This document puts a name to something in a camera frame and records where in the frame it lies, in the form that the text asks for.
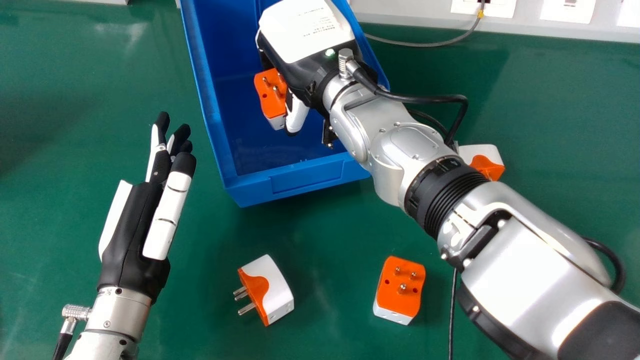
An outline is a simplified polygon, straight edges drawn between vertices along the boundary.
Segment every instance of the wall outlet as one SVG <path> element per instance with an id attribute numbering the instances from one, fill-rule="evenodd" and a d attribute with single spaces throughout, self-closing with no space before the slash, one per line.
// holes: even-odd
<path id="1" fill-rule="evenodd" d="M 640 28 L 640 0 L 624 0 L 622 2 L 617 25 Z"/>
<path id="2" fill-rule="evenodd" d="M 540 20 L 589 24 L 596 0 L 545 0 Z"/>
<path id="3" fill-rule="evenodd" d="M 491 17 L 512 18 L 516 8 L 516 0 L 487 0 L 484 4 L 484 15 Z M 479 0 L 452 0 L 452 13 L 475 15 L 480 9 Z"/>

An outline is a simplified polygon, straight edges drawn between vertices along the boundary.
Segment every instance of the gray cable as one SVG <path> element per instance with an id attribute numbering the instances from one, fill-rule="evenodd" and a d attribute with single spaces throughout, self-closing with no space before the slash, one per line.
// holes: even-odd
<path id="1" fill-rule="evenodd" d="M 480 1 L 480 11 L 478 12 L 478 16 L 476 17 L 476 21 L 474 22 L 473 26 L 469 30 L 467 30 L 466 33 L 464 33 L 464 34 L 462 34 L 462 35 L 460 35 L 458 37 L 455 37 L 453 39 L 446 40 L 446 41 L 427 42 L 427 43 L 404 42 L 404 41 L 396 41 L 396 40 L 389 40 L 387 38 L 376 37 L 374 35 L 367 34 L 367 33 L 365 33 L 364 35 L 367 38 L 370 38 L 371 40 L 384 42 L 385 44 L 391 44 L 391 45 L 400 45 L 400 46 L 408 46 L 408 47 L 440 47 L 440 46 L 447 46 L 447 45 L 451 45 L 453 43 L 459 42 L 460 40 L 464 40 L 469 35 L 471 35 L 471 33 L 473 33 L 474 30 L 476 29 L 476 27 L 478 26 L 478 23 L 480 22 L 480 19 L 482 19 L 482 17 L 484 16 L 483 11 L 484 11 L 484 0 L 481 0 Z"/>

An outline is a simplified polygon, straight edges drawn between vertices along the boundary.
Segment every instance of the blue bin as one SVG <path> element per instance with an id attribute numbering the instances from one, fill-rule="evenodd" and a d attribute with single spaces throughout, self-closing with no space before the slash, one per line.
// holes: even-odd
<path id="1" fill-rule="evenodd" d="M 310 111 L 295 137 L 274 131 L 253 87 L 262 71 L 255 34 L 262 10 L 277 0 L 182 0 L 182 20 L 202 115 L 225 189 L 239 206 L 281 199 L 369 176 L 336 142 L 321 143 L 323 120 Z M 364 60 L 388 81 L 345 0 Z"/>

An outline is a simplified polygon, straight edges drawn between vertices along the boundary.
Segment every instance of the robotic hand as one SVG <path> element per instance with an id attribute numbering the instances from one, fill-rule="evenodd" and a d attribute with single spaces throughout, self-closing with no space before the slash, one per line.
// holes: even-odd
<path id="1" fill-rule="evenodd" d="M 169 276 L 166 256 L 196 168 L 189 126 L 167 142 L 169 121 L 162 112 L 152 126 L 145 182 L 118 185 L 98 245 L 98 295 L 92 308 L 64 307 L 54 360 L 64 357 L 78 321 L 87 324 L 67 360 L 137 358 L 149 309 Z"/>
<path id="2" fill-rule="evenodd" d="M 594 251 L 510 187 L 467 166 L 437 131 L 410 116 L 401 102 L 409 97 L 379 88 L 331 1 L 283 0 L 259 24 L 263 63 L 289 88 L 286 131 L 295 135 L 308 109 L 324 116 L 325 132 L 371 173 L 380 198 L 437 240 L 441 258 L 461 272 L 461 307 L 507 354 L 640 359 L 640 311 L 609 289 Z"/>

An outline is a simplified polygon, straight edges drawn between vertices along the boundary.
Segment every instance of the silver robotic arm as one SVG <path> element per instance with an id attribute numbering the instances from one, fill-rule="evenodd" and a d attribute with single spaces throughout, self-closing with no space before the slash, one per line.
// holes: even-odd
<path id="1" fill-rule="evenodd" d="M 640 359 L 640 311 L 609 289 L 589 245 L 466 165 L 437 131 L 378 88 L 333 3 L 310 6 L 283 0 L 264 11 L 256 36 L 261 56 L 297 101 L 324 115 L 371 173 L 380 198 L 437 240 L 441 258 L 461 272 L 458 302 L 467 316 L 517 359 Z M 329 30 L 313 33 L 323 36 L 304 53 L 308 35 L 296 37 L 305 31 L 291 18 L 311 10 L 322 13 L 316 20 Z"/>
<path id="2" fill-rule="evenodd" d="M 133 360 L 169 276 L 166 255 L 195 172 L 196 159 L 183 124 L 167 141 L 169 115 L 152 126 L 145 182 L 120 181 L 100 237 L 102 271 L 93 307 L 66 305 L 53 359 L 61 360 L 78 322 L 86 322 L 66 360 Z"/>

